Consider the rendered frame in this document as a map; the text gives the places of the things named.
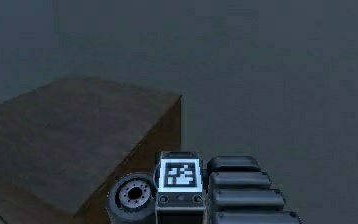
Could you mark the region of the brown wooden cabinet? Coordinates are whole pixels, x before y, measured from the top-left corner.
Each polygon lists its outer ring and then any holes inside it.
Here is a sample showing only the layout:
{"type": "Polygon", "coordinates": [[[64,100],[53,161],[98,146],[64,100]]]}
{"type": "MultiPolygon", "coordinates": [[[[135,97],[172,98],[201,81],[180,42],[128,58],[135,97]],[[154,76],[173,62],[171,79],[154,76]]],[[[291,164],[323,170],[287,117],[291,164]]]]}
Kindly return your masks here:
{"type": "Polygon", "coordinates": [[[96,77],[0,103],[0,224],[110,224],[109,187],[181,141],[176,93],[96,77]]]}

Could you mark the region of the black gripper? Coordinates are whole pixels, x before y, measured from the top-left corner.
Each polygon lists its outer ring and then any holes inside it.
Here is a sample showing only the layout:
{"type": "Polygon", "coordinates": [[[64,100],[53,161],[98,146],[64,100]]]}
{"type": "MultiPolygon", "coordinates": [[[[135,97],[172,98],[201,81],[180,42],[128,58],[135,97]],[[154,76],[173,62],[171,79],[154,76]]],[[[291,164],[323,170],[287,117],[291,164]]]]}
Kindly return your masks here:
{"type": "Polygon", "coordinates": [[[121,177],[107,194],[110,224],[155,224],[155,195],[151,175],[131,173],[121,177]]]}

